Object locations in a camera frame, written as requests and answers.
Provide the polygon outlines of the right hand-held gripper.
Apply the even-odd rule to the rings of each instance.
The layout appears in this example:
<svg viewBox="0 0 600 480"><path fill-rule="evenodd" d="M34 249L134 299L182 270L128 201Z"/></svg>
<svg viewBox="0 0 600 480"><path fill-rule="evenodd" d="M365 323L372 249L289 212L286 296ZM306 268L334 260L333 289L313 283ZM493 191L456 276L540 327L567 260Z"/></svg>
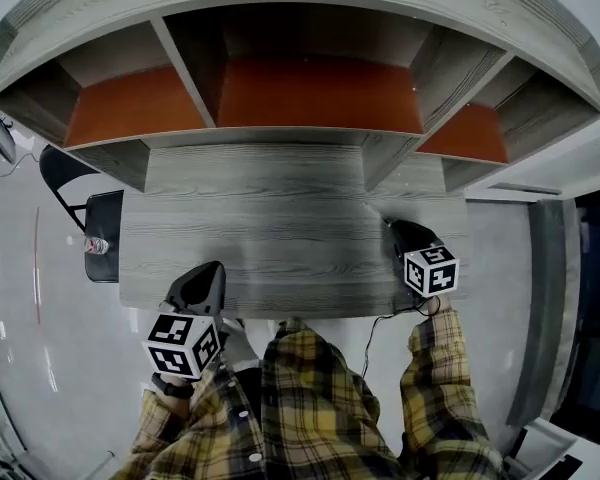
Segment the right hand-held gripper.
<svg viewBox="0 0 600 480"><path fill-rule="evenodd" d="M390 221L388 228L404 282L414 294L430 299L458 288L459 259L434 231L412 221Z"/></svg>

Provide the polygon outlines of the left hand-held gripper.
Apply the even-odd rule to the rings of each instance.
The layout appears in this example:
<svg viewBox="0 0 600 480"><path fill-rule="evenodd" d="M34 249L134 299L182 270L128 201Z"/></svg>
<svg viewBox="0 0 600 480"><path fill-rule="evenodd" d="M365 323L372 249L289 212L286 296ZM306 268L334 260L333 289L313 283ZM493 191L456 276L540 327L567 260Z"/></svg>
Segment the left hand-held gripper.
<svg viewBox="0 0 600 480"><path fill-rule="evenodd" d="M203 263L170 286L142 343L154 371L199 380L219 355L226 272L219 261Z"/></svg>

